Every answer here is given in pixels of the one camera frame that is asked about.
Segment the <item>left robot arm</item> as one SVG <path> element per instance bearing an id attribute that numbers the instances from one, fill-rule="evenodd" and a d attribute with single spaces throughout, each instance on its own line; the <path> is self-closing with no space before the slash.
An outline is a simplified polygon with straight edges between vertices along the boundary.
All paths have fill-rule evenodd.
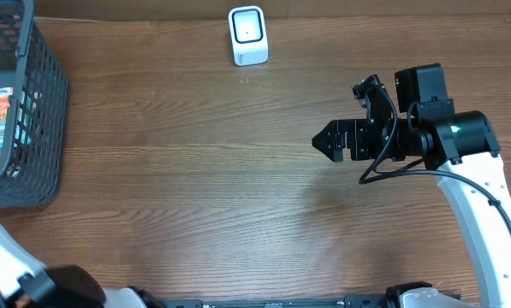
<path id="1" fill-rule="evenodd" d="M 25 251 L 0 224 L 0 307 L 143 308 L 147 303 L 130 287 L 104 289 L 76 265 L 47 268 Z"/>

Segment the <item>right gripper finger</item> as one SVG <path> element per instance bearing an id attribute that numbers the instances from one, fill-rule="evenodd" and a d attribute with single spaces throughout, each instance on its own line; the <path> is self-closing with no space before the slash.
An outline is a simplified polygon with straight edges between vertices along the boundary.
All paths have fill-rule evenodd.
<path id="1" fill-rule="evenodd" d="M 330 121 L 322 131 L 312 138 L 314 148 L 345 148 L 346 147 L 346 121 Z"/>
<path id="2" fill-rule="evenodd" d="M 333 144 L 323 142 L 318 145 L 318 149 L 332 162 L 340 163 L 343 161 L 342 149 L 337 150 Z"/>

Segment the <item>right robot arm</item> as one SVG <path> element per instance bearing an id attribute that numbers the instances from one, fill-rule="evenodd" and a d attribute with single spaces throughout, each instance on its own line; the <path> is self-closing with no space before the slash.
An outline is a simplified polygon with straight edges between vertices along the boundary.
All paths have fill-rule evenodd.
<path id="1" fill-rule="evenodd" d="M 368 161 L 360 184 L 430 175 L 460 227 L 484 307 L 511 307 L 511 196 L 501 147 L 488 118 L 458 113 L 443 67 L 395 74 L 396 98 L 371 75 L 353 86 L 363 119 L 330 121 L 312 145 L 339 163 L 345 153 Z"/>

